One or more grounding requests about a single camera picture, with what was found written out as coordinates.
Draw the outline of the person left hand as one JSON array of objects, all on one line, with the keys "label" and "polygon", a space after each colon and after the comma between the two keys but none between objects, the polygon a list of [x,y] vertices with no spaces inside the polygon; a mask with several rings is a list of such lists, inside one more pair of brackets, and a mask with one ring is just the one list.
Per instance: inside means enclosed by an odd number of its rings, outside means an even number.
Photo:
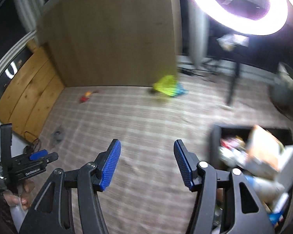
[{"label": "person left hand", "polygon": [[35,188],[35,183],[31,180],[26,180],[22,185],[22,193],[20,195],[13,194],[7,190],[3,193],[4,199],[8,206],[21,206],[24,211],[28,210],[32,204],[31,192]]}]

